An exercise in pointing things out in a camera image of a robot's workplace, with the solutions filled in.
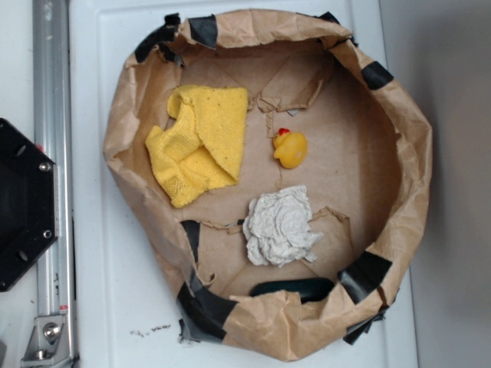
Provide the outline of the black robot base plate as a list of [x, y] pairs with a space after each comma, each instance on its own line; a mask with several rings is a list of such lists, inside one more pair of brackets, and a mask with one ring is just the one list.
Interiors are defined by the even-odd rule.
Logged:
[[57, 239], [56, 164], [1, 119], [1, 291], [12, 287]]

